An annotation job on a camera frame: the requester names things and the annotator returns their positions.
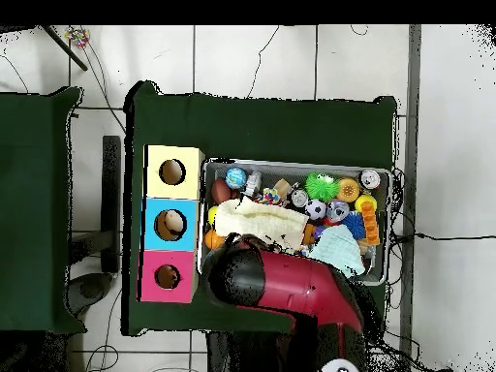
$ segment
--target green table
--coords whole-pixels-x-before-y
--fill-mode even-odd
[[[363,103],[159,95],[152,82],[140,81],[129,92],[124,109],[126,173],[132,178],[124,187],[123,332],[136,334],[143,328],[288,332],[291,323],[286,318],[209,300],[202,282],[191,304],[136,301],[143,146],[197,147],[207,157],[390,170],[394,99]],[[371,291],[384,312],[385,285]]]
[[[0,94],[0,329],[82,332],[66,308],[69,113],[81,90]]]

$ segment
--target gray bin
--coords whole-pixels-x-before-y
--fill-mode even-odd
[[[379,224],[379,233],[381,244],[376,247],[375,262],[372,263],[368,272],[362,275],[352,277],[352,280],[358,280],[367,286],[378,286],[386,281],[388,277],[388,247],[389,247],[389,230],[390,230],[390,207],[392,196],[392,176],[388,170],[383,169],[365,169],[360,167],[341,167],[341,166],[322,166],[312,164],[297,163],[274,163],[251,160],[229,160],[226,164],[222,159],[208,159],[201,168],[201,186],[204,192],[204,200],[200,205],[200,229],[199,229],[199,247],[198,247],[198,271],[202,273],[202,264],[208,254],[208,248],[203,244],[203,237],[206,233],[208,209],[214,205],[210,195],[210,187],[213,181],[219,177],[225,177],[228,169],[239,167],[249,175],[253,171],[262,173],[262,186],[273,187],[277,181],[284,178],[290,184],[299,182],[303,184],[306,177],[311,172],[323,172],[334,177],[351,177],[357,178],[358,174],[364,170],[374,170],[381,177],[381,185],[373,191],[373,196],[377,200],[377,220]]]

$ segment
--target towel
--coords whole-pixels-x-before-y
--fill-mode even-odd
[[[335,266],[346,278],[363,274],[365,271],[357,241],[345,225],[324,230],[308,258]]]
[[[250,233],[262,241],[274,241],[283,249],[297,250],[303,240],[308,216],[275,205],[251,201],[227,200],[222,202],[215,214],[215,231],[218,235]]]

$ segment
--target hole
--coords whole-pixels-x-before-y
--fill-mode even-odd
[[[173,290],[179,281],[181,281],[181,276],[173,265],[162,265],[155,271],[155,282],[160,288]]]
[[[168,185],[178,185],[186,177],[186,168],[179,160],[166,160],[159,168],[159,176]]]
[[[155,217],[153,229],[164,241],[177,241],[186,233],[186,217],[177,209],[160,211]]]

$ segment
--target green spiky ball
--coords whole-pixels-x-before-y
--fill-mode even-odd
[[[339,192],[339,184],[337,179],[333,178],[331,182],[327,182],[325,178],[328,175],[317,174],[312,172],[306,178],[306,192],[311,200],[320,200],[321,202],[330,202]]]

